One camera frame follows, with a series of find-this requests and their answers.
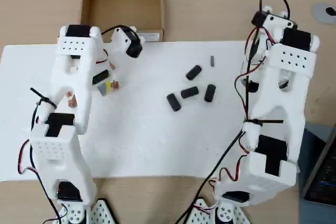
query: white foam sheet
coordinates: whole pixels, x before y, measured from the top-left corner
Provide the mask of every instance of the white foam sheet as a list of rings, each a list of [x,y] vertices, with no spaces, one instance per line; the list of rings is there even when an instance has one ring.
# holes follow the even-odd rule
[[[17,173],[18,152],[29,136],[31,115],[39,100],[29,88],[46,93],[55,49],[56,45],[4,49],[0,181],[35,179],[32,173]],[[106,97],[93,92],[89,127],[80,136],[93,177],[207,176],[242,126],[244,114],[233,82],[243,53],[242,41],[214,41],[146,43],[138,59],[110,55],[121,89]],[[203,70],[189,81],[185,74],[196,64]],[[208,84],[217,87],[212,103],[204,101]],[[192,86],[199,88],[199,95],[183,100],[180,91]],[[166,100],[172,92],[182,105],[178,112]],[[61,104],[57,111],[71,111],[66,99]],[[28,164],[29,147],[23,166]]]

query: red wire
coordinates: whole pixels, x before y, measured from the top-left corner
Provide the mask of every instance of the red wire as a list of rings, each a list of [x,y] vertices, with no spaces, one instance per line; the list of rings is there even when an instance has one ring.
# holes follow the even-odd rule
[[[96,64],[101,64],[101,63],[103,63],[103,62],[105,62],[105,61],[107,61],[107,59],[105,59],[105,60],[101,60],[101,61],[96,61]]]
[[[210,215],[206,210],[204,210],[203,208],[197,206],[197,205],[194,205],[194,208],[196,208],[197,210],[201,211],[201,212],[204,212],[206,213],[207,215]]]
[[[240,95],[240,93],[239,93],[238,90],[237,90],[237,81],[239,80],[239,78],[241,78],[241,77],[243,77],[243,76],[246,76],[246,75],[248,75],[248,74],[250,74],[250,73],[256,71],[256,70],[261,66],[261,64],[264,63],[265,59],[266,59],[266,57],[264,57],[263,60],[262,60],[262,61],[261,61],[261,62],[260,62],[254,69],[252,69],[251,71],[249,71],[249,72],[247,72],[247,73],[242,73],[242,74],[238,75],[237,78],[235,79],[235,83],[234,83],[234,85],[235,85],[235,90],[236,90],[237,94],[239,95],[239,97],[240,97],[240,99],[241,99],[241,102],[243,103],[243,108],[244,108],[244,112],[245,112],[245,117],[246,117],[246,118],[247,118],[246,105],[245,105],[245,101],[244,101],[243,97]]]
[[[246,157],[247,155],[242,155],[240,156],[240,158],[238,159],[237,161],[237,165],[236,165],[236,177],[233,178],[233,176],[231,175],[230,171],[226,168],[226,167],[223,167],[222,169],[220,169],[219,171],[219,180],[221,180],[221,173],[222,173],[222,170],[224,169],[227,173],[227,175],[229,176],[229,178],[233,181],[233,182],[236,182],[238,181],[239,179],[239,167],[240,167],[240,161],[242,160],[243,157]]]

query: robotic arm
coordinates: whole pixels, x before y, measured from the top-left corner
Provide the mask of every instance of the robotic arm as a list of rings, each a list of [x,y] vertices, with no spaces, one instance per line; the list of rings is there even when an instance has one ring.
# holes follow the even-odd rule
[[[144,38],[137,36],[135,27],[118,27],[112,36],[112,52],[137,58]],[[68,211],[85,212],[90,221],[90,205],[96,198],[97,189],[81,153],[78,135],[85,134],[88,128],[92,87],[106,82],[113,69],[107,60],[98,27],[62,27],[56,54],[47,94],[51,103],[40,105],[39,122],[29,139],[49,198],[67,204]],[[70,114],[56,111],[67,92],[76,94],[77,99],[77,108]],[[77,217],[78,220],[69,215],[70,223],[84,220],[83,215]]]

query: wire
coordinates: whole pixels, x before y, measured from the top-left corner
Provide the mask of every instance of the wire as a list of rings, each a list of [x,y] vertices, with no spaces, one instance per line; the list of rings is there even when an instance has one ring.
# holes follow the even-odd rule
[[[238,181],[238,179],[239,179],[239,167],[240,167],[240,161],[242,160],[242,158],[243,157],[246,157],[247,155],[242,155],[242,156],[240,156],[240,158],[238,159],[238,161],[237,161],[237,165],[236,165],[236,176],[235,176],[235,178],[231,175],[231,173],[230,173],[230,171],[228,170],[228,168],[226,168],[226,167],[223,167],[222,169],[220,169],[220,171],[219,171],[219,181],[221,181],[221,179],[222,179],[222,170],[225,170],[226,171],[226,173],[227,173],[227,175],[229,176],[229,178],[233,181],[233,182],[236,182],[236,181]]]
[[[137,35],[137,33],[136,33],[135,31],[133,31],[130,27],[128,27],[128,26],[124,26],[124,25],[116,25],[116,26],[112,26],[111,28],[107,29],[106,31],[103,31],[101,34],[104,35],[104,34],[108,33],[109,31],[112,31],[112,30],[117,29],[117,28],[121,28],[121,29],[125,29],[125,30],[127,30],[127,31],[130,31],[131,33],[134,34],[134,36],[136,37],[136,39],[137,39],[138,41],[140,41],[140,38],[139,38],[139,36]]]
[[[204,185],[206,184],[206,182],[211,178],[211,176],[215,173],[215,171],[218,169],[219,165],[221,164],[221,162],[223,161],[224,157],[226,156],[226,154],[231,150],[232,146],[238,141],[238,138],[241,136],[241,134],[243,133],[242,130],[240,130],[237,134],[237,136],[232,140],[232,142],[229,144],[228,148],[225,150],[225,152],[222,154],[222,156],[220,157],[220,159],[218,160],[217,164],[215,165],[215,167],[213,168],[213,170],[211,171],[211,173],[204,179],[204,181],[202,182],[202,184],[200,185],[193,201],[191,202],[191,204],[189,205],[189,207],[184,211],[184,213],[178,218],[178,220],[176,221],[175,224],[178,224],[185,216],[185,220],[184,220],[184,224],[187,222],[188,216],[191,212],[191,210],[193,209],[193,206],[195,204],[195,202],[197,201]]]
[[[65,213],[62,217],[60,217],[61,219],[63,219],[63,218],[68,214],[68,208],[67,208],[64,204],[61,204],[61,205],[62,205],[62,206],[65,208],[65,210],[66,210],[66,213]],[[45,223],[47,223],[48,221],[54,221],[54,220],[58,220],[58,218],[45,220],[42,224],[45,224]]]
[[[34,111],[33,111],[33,115],[32,115],[32,117],[31,117],[31,120],[32,120],[32,121],[31,121],[30,130],[33,130],[34,125],[35,125],[35,122],[38,121],[38,117],[36,118],[36,120],[35,120],[35,117],[36,117],[37,109],[38,109],[38,107],[41,105],[41,103],[42,103],[42,102],[49,103],[49,104],[52,105],[55,109],[57,108],[57,106],[56,106],[52,101],[50,101],[49,98],[43,96],[42,94],[40,94],[39,92],[37,92],[34,88],[31,88],[30,90],[32,90],[32,92],[34,92],[35,94],[37,94],[37,95],[41,98],[41,99],[36,103],[36,107],[35,107],[35,109],[34,109]],[[19,173],[19,174],[23,174],[26,170],[30,170],[30,171],[32,171],[32,172],[35,173],[35,175],[36,175],[36,177],[37,177],[37,179],[38,179],[38,181],[39,181],[39,183],[40,183],[40,185],[41,185],[41,187],[42,187],[42,189],[43,189],[43,192],[45,193],[45,195],[46,195],[46,197],[47,197],[47,199],[48,199],[48,201],[49,201],[51,207],[53,208],[53,210],[54,210],[54,212],[55,212],[55,214],[56,214],[56,216],[57,216],[57,218],[56,218],[55,220],[58,220],[59,223],[61,223],[61,217],[60,217],[60,215],[59,215],[59,213],[58,213],[58,210],[57,210],[57,208],[55,207],[53,201],[49,198],[49,196],[48,196],[48,194],[47,194],[47,191],[46,191],[46,188],[44,187],[44,185],[43,185],[43,183],[42,183],[42,180],[41,180],[41,177],[40,177],[40,175],[39,175],[39,173],[38,173],[38,171],[37,171],[37,169],[36,169],[36,166],[35,166],[35,164],[34,164],[34,160],[33,160],[33,147],[32,147],[32,145],[30,145],[30,150],[29,150],[29,159],[30,159],[30,164],[31,164],[32,167],[27,167],[27,168],[25,168],[23,171],[21,171],[21,162],[22,162],[22,158],[23,158],[23,150],[24,150],[24,147],[28,144],[28,142],[29,142],[29,139],[26,140],[26,141],[23,143],[23,145],[21,146],[20,152],[19,152],[18,166],[17,166],[18,173]]]
[[[290,8],[289,8],[289,4],[287,2],[287,0],[283,0],[283,2],[285,3],[286,5],[286,8],[287,8],[287,19],[290,18]],[[263,10],[263,0],[259,0],[259,11],[261,12]]]
[[[244,108],[244,112],[245,112],[245,119],[248,119],[248,113],[247,113],[247,108],[246,108],[246,104],[245,104],[245,101],[242,97],[242,95],[239,93],[238,89],[237,89],[237,81],[239,80],[239,78],[243,77],[243,76],[249,76],[251,73],[253,73],[254,71],[256,71],[265,61],[266,57],[263,58],[263,60],[254,68],[252,69],[251,71],[247,72],[247,73],[242,73],[240,75],[238,75],[235,79],[235,82],[234,82],[234,86],[235,86],[235,90],[237,92],[237,94],[239,95],[240,99],[241,99],[241,102],[243,104],[243,108]]]

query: open cardboard box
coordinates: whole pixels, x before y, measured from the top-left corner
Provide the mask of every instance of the open cardboard box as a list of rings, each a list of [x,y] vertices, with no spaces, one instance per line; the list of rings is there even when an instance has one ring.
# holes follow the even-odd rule
[[[115,26],[135,26],[146,41],[162,41],[164,30],[163,0],[82,0],[81,24],[102,31]],[[111,34],[103,39],[108,42]]]

